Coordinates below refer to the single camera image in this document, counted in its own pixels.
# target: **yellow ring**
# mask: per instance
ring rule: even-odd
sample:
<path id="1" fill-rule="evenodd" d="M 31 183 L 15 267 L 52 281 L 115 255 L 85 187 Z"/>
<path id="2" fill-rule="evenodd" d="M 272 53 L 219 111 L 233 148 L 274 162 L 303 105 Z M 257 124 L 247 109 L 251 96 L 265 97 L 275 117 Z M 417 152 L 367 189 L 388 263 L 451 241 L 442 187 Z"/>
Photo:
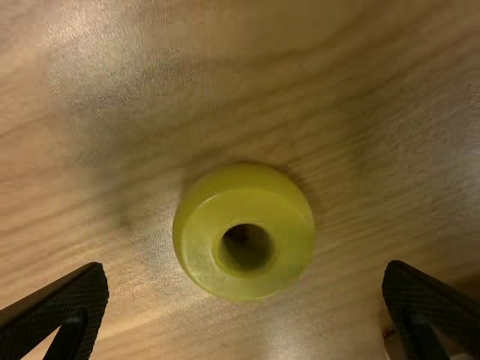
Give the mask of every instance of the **yellow ring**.
<path id="1" fill-rule="evenodd" d="M 278 171 L 249 163 L 201 178 L 173 221 L 175 252 L 190 278 L 209 293 L 241 301 L 293 283 L 311 261 L 314 237 L 303 193 Z"/>

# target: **wood grain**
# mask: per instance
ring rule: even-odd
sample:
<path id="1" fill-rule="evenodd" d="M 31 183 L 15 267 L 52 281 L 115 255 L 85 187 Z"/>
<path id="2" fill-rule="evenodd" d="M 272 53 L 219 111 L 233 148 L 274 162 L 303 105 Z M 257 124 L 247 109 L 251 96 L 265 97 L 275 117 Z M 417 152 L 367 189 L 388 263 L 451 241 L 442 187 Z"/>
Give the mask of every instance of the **wood grain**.
<path id="1" fill-rule="evenodd" d="M 382 359 L 389 260 L 480 278 L 478 1 L 0 14 L 0 307 L 102 262 L 92 359 Z M 195 287 L 171 241 L 183 190 L 236 161 L 288 173 L 318 228 L 307 274 L 252 304 Z"/>

